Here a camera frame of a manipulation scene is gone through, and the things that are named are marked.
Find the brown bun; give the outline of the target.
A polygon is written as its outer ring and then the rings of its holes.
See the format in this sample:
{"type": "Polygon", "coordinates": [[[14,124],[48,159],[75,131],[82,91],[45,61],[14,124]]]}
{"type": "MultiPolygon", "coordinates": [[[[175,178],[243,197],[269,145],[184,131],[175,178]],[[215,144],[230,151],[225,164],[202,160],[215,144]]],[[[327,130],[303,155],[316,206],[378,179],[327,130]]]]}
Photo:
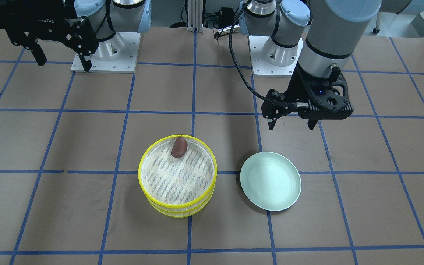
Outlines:
{"type": "Polygon", "coordinates": [[[172,150],[171,150],[170,154],[174,158],[181,158],[181,157],[185,156],[185,154],[187,152],[187,148],[188,148],[187,140],[183,136],[177,137],[175,139],[173,146],[172,146],[172,150]]]}

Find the yellow top steamer layer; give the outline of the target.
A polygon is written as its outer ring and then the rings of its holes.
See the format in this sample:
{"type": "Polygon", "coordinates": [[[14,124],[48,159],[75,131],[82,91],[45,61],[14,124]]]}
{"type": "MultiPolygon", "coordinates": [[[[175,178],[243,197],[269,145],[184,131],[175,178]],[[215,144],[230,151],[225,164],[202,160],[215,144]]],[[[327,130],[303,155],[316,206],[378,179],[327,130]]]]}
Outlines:
{"type": "Polygon", "coordinates": [[[200,139],[188,135],[171,135],[153,143],[143,154],[138,180],[146,199],[160,206],[185,208],[204,199],[214,190],[218,174],[211,149],[200,139]],[[170,153],[177,137],[188,143],[185,156],[170,153]]]}

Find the yellow steamer layer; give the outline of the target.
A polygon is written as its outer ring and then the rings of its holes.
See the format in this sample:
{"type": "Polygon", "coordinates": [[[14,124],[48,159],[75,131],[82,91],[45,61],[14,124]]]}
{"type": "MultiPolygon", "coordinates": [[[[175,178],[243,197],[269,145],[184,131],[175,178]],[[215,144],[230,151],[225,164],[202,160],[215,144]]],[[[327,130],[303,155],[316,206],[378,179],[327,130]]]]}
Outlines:
{"type": "Polygon", "coordinates": [[[218,174],[211,149],[200,139],[188,135],[171,135],[153,143],[143,154],[138,180],[146,199],[160,206],[185,208],[204,199],[214,190],[218,174]],[[188,143],[185,156],[170,153],[177,137],[188,143]]]}
{"type": "Polygon", "coordinates": [[[192,206],[187,206],[185,208],[168,208],[166,206],[160,206],[159,204],[153,202],[149,198],[147,200],[155,210],[157,210],[158,212],[164,215],[167,215],[172,218],[185,218],[185,217],[194,215],[195,213],[198,213],[199,211],[204,209],[209,203],[209,201],[211,200],[213,193],[214,193],[214,190],[209,192],[207,196],[201,199],[198,203],[192,206]]]}

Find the yellow bottom steamer layer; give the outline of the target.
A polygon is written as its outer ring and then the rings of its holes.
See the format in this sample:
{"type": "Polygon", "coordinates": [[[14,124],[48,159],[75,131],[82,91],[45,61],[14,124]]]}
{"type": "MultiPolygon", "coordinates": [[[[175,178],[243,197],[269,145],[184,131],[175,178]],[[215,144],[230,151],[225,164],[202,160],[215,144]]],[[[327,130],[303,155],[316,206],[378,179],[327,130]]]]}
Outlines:
{"type": "Polygon", "coordinates": [[[214,193],[214,190],[209,192],[207,196],[201,199],[198,203],[192,206],[187,206],[185,208],[168,208],[166,206],[160,206],[159,204],[153,202],[149,198],[147,200],[155,210],[157,210],[158,212],[164,215],[167,215],[172,218],[185,218],[185,217],[194,215],[195,213],[198,213],[199,211],[204,209],[209,203],[209,201],[211,200],[213,193],[214,193]]]}

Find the light green plate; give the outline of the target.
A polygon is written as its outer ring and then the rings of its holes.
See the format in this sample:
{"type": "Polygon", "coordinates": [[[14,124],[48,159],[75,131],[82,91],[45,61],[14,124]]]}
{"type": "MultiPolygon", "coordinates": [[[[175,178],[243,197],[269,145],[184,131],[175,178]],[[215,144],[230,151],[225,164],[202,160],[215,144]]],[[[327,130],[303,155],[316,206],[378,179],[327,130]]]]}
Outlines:
{"type": "Polygon", "coordinates": [[[302,188],[296,166],[274,152],[259,152],[246,159],[240,170],[240,184],[249,201],[269,211],[293,206],[302,188]]]}

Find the aluminium frame post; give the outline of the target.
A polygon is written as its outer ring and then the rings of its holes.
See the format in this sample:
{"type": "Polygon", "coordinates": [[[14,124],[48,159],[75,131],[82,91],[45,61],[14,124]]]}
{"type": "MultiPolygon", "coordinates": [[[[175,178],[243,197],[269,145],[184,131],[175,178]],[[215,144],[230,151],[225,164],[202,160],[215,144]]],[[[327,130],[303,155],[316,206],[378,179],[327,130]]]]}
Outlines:
{"type": "Polygon", "coordinates": [[[202,34],[204,20],[204,1],[187,0],[187,30],[202,34]]]}

